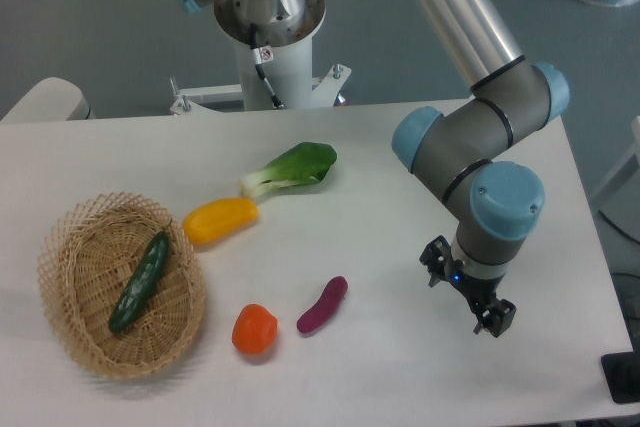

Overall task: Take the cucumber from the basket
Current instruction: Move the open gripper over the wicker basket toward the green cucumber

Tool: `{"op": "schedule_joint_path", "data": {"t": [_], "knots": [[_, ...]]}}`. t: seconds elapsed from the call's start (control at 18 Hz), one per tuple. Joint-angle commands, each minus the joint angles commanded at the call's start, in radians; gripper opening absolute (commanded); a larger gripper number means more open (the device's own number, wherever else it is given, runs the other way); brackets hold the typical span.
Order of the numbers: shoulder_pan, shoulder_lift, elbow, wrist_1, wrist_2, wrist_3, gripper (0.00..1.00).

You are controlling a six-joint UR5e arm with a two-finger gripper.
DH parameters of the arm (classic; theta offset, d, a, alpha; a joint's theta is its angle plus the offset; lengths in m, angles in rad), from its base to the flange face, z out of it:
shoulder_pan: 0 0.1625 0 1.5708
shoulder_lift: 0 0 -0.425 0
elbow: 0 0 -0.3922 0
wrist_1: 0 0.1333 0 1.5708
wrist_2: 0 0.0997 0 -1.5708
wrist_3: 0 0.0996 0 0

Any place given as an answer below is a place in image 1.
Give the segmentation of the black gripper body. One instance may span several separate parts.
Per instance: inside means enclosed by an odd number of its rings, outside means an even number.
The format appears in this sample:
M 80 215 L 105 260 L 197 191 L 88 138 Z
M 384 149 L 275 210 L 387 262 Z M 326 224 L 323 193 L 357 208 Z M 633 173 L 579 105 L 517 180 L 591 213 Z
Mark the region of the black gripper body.
M 500 277 L 488 279 L 475 277 L 465 272 L 463 267 L 461 260 L 453 258 L 450 246 L 450 261 L 446 269 L 448 281 L 444 282 L 448 282 L 467 300 L 470 310 L 474 303 L 488 303 L 492 298 L 497 298 L 496 289 L 500 283 Z

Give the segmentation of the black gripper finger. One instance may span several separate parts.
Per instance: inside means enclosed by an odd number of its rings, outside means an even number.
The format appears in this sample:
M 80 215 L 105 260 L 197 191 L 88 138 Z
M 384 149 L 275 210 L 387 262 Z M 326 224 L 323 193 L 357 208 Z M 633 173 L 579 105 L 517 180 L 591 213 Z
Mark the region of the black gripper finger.
M 446 269 L 450 261 L 450 244 L 443 236 L 436 237 L 425 246 L 419 261 L 427 269 L 430 287 L 448 281 Z
M 475 334 L 481 330 L 489 332 L 494 338 L 498 338 L 512 324 L 516 314 L 516 306 L 506 299 L 492 298 L 488 303 L 474 303 L 471 307 L 476 316 Z

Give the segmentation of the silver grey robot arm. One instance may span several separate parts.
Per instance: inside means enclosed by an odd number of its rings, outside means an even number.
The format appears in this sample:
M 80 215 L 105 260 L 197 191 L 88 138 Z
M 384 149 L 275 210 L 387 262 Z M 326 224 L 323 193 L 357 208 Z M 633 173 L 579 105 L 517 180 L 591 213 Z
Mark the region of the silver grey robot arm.
M 445 115 L 423 107 L 407 115 L 392 149 L 457 219 L 452 241 L 436 238 L 421 255 L 432 283 L 447 282 L 467 301 L 478 330 L 504 333 L 516 313 L 496 294 L 510 261 L 544 205 L 541 181 L 502 154 L 558 117 L 569 102 L 563 74 L 522 54 L 489 0 L 419 0 L 470 87 L 471 99 Z M 320 93 L 310 58 L 291 51 L 323 20 L 323 0 L 179 0 L 211 5 L 223 31 L 241 47 L 238 70 L 247 110 L 310 107 Z

